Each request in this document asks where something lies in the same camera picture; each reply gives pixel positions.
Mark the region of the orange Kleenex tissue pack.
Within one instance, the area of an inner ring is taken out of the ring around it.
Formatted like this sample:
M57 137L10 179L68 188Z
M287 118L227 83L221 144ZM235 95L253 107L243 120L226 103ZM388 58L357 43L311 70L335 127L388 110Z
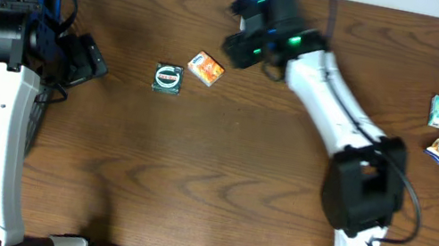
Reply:
M211 86L217 82L225 73L225 69L203 51L188 62L187 68L206 86Z

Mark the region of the green Zam-Buk ointment box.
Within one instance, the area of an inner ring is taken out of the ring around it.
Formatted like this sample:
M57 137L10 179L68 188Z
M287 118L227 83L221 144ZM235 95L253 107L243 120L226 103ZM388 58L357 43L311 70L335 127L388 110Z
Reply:
M154 92L178 95L181 91L184 77L181 66L159 63L153 76L152 89Z

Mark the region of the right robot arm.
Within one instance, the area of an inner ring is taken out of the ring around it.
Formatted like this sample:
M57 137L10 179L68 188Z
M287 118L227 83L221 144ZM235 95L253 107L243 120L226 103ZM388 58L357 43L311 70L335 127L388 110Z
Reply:
M378 246L402 207L399 173L406 148L375 125L354 98L335 53L308 29L297 0L235 0L241 29L222 48L234 67L278 67L315 124L329 165L321 208L334 229L334 246Z

